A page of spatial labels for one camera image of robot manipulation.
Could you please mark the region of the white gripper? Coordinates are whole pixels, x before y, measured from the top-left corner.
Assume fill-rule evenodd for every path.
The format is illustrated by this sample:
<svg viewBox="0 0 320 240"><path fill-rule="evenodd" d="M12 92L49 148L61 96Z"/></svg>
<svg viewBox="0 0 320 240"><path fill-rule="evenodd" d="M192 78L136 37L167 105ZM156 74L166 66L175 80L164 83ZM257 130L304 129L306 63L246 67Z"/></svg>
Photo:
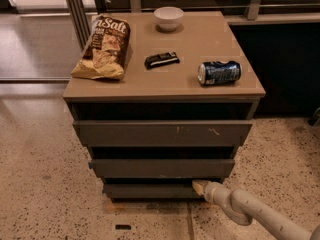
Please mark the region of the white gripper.
<svg viewBox="0 0 320 240"><path fill-rule="evenodd" d="M204 199L220 207L230 205L231 191L218 182L209 182L208 180L193 180L192 187L199 196L204 195Z"/></svg>

